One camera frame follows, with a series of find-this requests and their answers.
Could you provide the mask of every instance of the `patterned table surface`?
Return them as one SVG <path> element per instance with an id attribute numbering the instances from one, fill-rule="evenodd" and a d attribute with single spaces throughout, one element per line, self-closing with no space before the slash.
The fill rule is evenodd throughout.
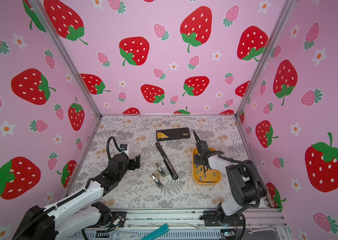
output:
<path id="1" fill-rule="evenodd" d="M 189 127 L 190 139 L 160 142 L 179 178 L 173 180 L 157 151 L 156 130 Z M 71 192 L 82 188 L 86 181 L 103 171 L 106 161 L 106 142 L 114 136 L 118 144 L 128 144 L 129 156 L 141 154 L 141 168 L 128 171 L 118 186 L 100 201 L 110 208 L 214 208 L 231 195 L 226 175 L 214 186 L 202 186 L 192 177 L 192 151 L 195 148 L 193 130 L 209 147 L 224 151 L 225 156 L 246 160 L 247 154 L 233 116 L 224 115 L 134 115 L 105 116 L 88 155 L 80 169 Z M 113 141 L 110 145 L 116 153 Z M 151 178 L 158 161 L 166 177 L 157 176 L 163 183 L 159 189 Z"/>

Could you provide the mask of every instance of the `wall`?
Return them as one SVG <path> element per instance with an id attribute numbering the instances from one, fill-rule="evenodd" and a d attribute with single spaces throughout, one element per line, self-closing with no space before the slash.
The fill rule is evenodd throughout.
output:
<path id="1" fill-rule="evenodd" d="M 299 1 L 272 57 L 243 127 L 294 239 L 338 239 L 338 2 Z"/>
<path id="2" fill-rule="evenodd" d="M 0 1 L 0 239 L 13 237 L 29 208 L 61 198 L 65 188 L 57 171 L 66 185 L 71 173 L 63 168 L 78 161 L 95 124 L 53 43 L 29 15 L 22 1 Z M 78 131 L 69 121 L 75 97 L 83 108 L 80 115 L 85 113 Z M 61 109 L 55 111 L 56 104 Z"/>
<path id="3" fill-rule="evenodd" d="M 44 1 L 104 114 L 236 111 L 283 4 Z"/>

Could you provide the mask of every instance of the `green stem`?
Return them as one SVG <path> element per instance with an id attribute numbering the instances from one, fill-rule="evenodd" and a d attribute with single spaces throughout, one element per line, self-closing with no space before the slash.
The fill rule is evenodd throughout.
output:
<path id="1" fill-rule="evenodd" d="M 80 38 L 78 38 L 78 39 L 80 39 Z M 81 39 L 80 39 L 81 40 Z M 81 40 L 83 43 L 85 43 L 83 40 Z M 86 45 L 88 45 L 88 43 L 85 43 Z"/>
<path id="2" fill-rule="evenodd" d="M 330 139 L 330 147 L 332 147 L 332 133 L 328 132 L 329 139 Z"/>

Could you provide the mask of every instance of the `metal wrench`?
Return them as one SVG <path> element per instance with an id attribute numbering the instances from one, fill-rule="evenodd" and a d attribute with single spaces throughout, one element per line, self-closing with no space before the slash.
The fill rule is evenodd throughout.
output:
<path id="1" fill-rule="evenodd" d="M 267 231 L 267 230 L 272 230 L 273 232 L 277 232 L 276 226 L 272 225 L 270 227 L 264 227 L 264 228 L 256 228 L 256 229 L 248 229 L 249 234 L 253 234 L 254 232 L 261 232 L 261 231 Z"/>

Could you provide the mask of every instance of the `metal clip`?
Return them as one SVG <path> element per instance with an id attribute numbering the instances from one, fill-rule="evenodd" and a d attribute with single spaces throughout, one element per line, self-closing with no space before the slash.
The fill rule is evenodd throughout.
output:
<path id="1" fill-rule="evenodd" d="M 165 172 L 162 170 L 162 168 L 160 167 L 160 164 L 158 162 L 154 163 L 156 165 L 157 171 L 161 174 L 161 176 L 165 177 L 166 174 Z"/>
<path id="2" fill-rule="evenodd" d="M 161 181 L 157 178 L 156 174 L 152 172 L 152 178 L 154 180 L 154 183 L 157 185 L 158 188 L 162 188 L 162 183 Z"/>

